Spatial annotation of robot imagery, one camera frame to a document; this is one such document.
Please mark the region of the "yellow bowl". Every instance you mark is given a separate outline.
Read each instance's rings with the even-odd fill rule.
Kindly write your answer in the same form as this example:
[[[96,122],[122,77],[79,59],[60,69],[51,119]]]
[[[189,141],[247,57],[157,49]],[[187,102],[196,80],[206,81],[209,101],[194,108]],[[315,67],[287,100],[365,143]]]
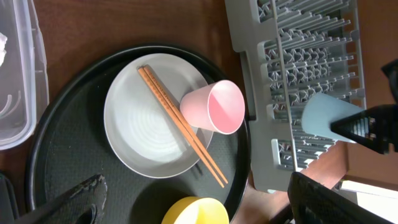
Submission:
[[[185,197],[169,208],[161,224],[229,224],[229,216],[215,198]]]

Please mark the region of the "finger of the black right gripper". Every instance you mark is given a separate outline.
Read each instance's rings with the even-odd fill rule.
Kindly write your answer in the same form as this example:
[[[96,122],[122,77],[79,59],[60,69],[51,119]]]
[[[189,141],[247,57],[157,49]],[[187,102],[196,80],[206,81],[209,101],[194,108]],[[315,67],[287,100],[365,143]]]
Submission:
[[[375,106],[334,121],[330,128],[379,154],[397,152],[397,105]]]
[[[395,59],[381,67],[383,74],[385,74],[389,80],[389,88],[395,102],[398,102],[397,68],[398,59]]]

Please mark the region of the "white tissue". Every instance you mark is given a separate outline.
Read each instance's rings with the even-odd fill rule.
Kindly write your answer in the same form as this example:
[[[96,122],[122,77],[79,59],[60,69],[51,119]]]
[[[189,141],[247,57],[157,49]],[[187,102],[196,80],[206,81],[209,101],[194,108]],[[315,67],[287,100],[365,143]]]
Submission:
[[[4,59],[6,56],[6,43],[7,43],[7,37],[0,33],[0,66],[4,63]]]

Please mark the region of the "blue plastic cup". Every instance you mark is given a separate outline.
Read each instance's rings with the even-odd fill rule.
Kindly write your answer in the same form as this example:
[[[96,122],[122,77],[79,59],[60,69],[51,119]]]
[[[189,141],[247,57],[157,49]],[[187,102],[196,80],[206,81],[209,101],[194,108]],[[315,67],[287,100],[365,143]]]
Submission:
[[[330,124],[362,111],[363,109],[356,105],[324,93],[317,93],[307,101],[303,109],[302,129],[307,134],[354,143],[354,141],[332,132]]]

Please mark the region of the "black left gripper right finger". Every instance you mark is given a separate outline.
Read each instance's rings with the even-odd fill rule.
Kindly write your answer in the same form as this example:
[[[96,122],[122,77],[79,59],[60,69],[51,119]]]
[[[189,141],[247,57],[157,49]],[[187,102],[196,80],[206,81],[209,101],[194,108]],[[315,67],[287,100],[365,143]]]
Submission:
[[[290,176],[287,194],[296,223],[389,223],[301,172]]]

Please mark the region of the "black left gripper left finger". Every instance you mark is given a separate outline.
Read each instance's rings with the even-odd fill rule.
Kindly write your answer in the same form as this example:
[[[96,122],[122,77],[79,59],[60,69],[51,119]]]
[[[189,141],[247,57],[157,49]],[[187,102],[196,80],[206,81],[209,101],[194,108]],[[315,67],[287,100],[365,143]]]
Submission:
[[[104,217],[107,191],[108,186],[104,175],[96,174],[18,218],[14,223],[99,224]]]

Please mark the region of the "pink plastic cup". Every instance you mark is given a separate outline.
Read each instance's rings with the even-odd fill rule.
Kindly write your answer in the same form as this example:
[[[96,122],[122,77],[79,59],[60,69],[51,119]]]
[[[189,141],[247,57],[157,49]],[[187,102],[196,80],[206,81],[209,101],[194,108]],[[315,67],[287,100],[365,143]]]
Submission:
[[[233,134],[243,123],[245,101],[235,83],[221,80],[186,94],[180,112],[191,126]]]

